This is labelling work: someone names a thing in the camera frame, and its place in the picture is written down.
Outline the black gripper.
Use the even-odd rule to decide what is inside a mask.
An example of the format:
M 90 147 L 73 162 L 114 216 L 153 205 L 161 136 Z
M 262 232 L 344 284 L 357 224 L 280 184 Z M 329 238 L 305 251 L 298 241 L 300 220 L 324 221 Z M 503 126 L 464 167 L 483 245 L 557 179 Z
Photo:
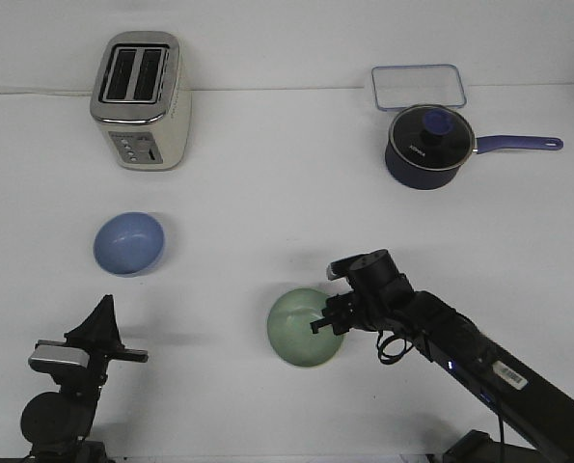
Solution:
M 323 317 L 312 321 L 310 328 L 314 334 L 318 334 L 329 326 L 336 336 L 344 335 L 351 329 L 363 330 L 361 309 L 360 298 L 354 291 L 338 294 L 326 300 L 325 308 L 321 311 Z
M 126 348 L 121 339 L 115 315 L 114 298 L 105 295 L 90 315 L 76 328 L 64 334 L 64 339 L 38 340 L 39 344 L 54 344 L 83 349 L 90 355 L 86 368 L 62 368 L 50 375 L 60 386 L 102 386 L 107 380 L 107 369 L 112 361 L 146 363 L 146 350 Z

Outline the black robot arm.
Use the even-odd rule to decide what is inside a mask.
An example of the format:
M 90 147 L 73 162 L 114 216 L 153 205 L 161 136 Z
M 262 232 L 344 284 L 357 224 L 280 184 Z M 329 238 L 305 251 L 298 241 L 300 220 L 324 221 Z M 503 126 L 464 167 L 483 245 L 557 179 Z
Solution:
M 508 424 L 527 448 L 470 431 L 443 453 L 445 462 L 574 462 L 574 399 L 486 337 L 467 316 L 427 291 L 414 290 L 385 249 L 336 260 L 329 280 L 350 292 L 327 299 L 318 332 L 377 335 L 378 360 L 392 365 L 417 349 Z
M 59 390 L 36 395 L 22 411 L 21 433 L 31 444 L 26 459 L 109 462 L 105 444 L 88 439 L 109 363 L 145 363 L 149 354 L 122 343 L 111 294 L 64 338 L 38 340 L 28 359 L 30 369 L 49 375 Z

